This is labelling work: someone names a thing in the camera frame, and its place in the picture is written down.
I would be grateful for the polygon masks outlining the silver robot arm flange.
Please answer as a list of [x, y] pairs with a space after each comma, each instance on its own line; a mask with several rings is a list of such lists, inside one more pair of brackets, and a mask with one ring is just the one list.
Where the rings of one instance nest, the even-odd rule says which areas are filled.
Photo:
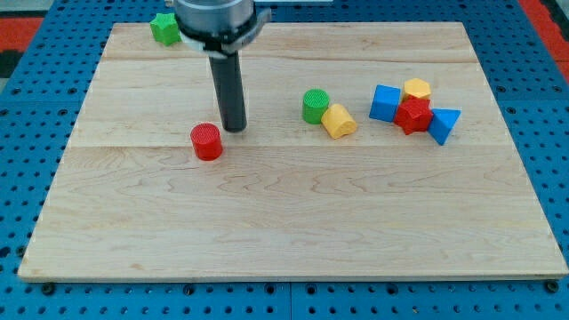
[[226, 59], [243, 50], [271, 21], [253, 0], [173, 0], [181, 41], [210, 58]]

